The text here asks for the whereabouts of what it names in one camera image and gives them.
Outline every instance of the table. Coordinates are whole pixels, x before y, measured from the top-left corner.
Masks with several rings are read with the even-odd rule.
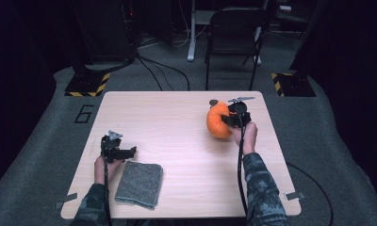
[[[256,151],[280,189],[287,214],[300,214],[299,201],[288,201],[284,196],[295,189],[260,92],[111,91],[105,94],[100,105],[68,192],[77,192],[77,199],[64,203],[62,217],[74,218],[89,191],[94,180],[93,163],[100,154],[101,138],[108,130],[123,134],[121,149],[137,146],[135,157],[129,161],[156,163],[164,170],[158,205],[155,210],[148,210],[114,201],[125,166],[122,164],[109,183],[113,218],[244,217],[238,190],[238,146],[232,137],[212,137],[205,119],[209,100],[227,103],[249,96],[255,97],[245,103],[259,129]]]
[[[268,5],[269,0],[264,0],[262,4],[262,8],[266,9]],[[188,48],[188,61],[191,62],[194,60],[195,55],[195,25],[197,24],[209,24],[209,21],[211,20],[212,15],[215,13],[215,11],[209,11],[209,10],[196,10],[195,7],[195,0],[191,0],[191,37],[189,42],[189,48]],[[260,27],[258,27],[255,31],[254,38],[257,39],[259,37],[259,34],[261,32]],[[258,58],[258,62],[256,62],[257,65],[261,64],[261,57]]]

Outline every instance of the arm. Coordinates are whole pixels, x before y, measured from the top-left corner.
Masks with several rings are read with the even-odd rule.
[[[253,122],[245,128],[243,143],[243,165],[247,182],[247,225],[289,225],[286,211],[279,198],[279,189],[261,156],[255,152],[258,129]],[[233,128],[237,145],[241,140],[241,129]]]
[[[107,165],[108,179],[111,180],[116,169],[124,160],[116,160]],[[94,163],[94,184],[83,198],[71,225],[102,226],[107,225],[106,187],[104,175],[104,160],[99,156]]]

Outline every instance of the orange pumpkin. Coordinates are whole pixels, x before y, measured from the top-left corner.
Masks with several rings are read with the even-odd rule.
[[[221,120],[221,116],[229,116],[227,104],[221,101],[212,100],[210,102],[208,114],[206,115],[206,127],[209,132],[217,138],[228,138],[232,135],[229,126]]]

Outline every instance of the hazard tape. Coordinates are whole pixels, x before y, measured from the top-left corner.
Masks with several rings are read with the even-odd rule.
[[[273,79],[274,87],[276,88],[277,94],[279,96],[285,96],[277,75],[292,75],[292,73],[272,73],[271,74],[271,78]]]
[[[103,80],[101,81],[100,86],[98,89],[94,92],[65,92],[65,96],[74,96],[74,97],[81,97],[81,96],[99,96],[101,93],[103,93],[103,90],[106,88],[106,84],[109,78],[109,73],[104,75]]]

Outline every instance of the gray towel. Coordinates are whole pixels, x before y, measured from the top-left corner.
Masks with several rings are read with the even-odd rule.
[[[115,201],[155,209],[161,181],[162,168],[158,164],[128,161],[116,191]]]

